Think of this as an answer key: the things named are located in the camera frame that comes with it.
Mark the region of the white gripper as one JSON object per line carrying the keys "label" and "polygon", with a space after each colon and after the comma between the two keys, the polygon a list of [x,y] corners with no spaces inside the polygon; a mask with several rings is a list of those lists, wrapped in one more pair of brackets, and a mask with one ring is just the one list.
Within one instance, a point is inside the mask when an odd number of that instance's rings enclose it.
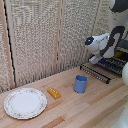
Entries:
{"label": "white gripper", "polygon": [[92,64],[97,64],[100,60],[102,59],[102,57],[97,54],[97,55],[94,55],[92,56],[89,61],[92,63]]}

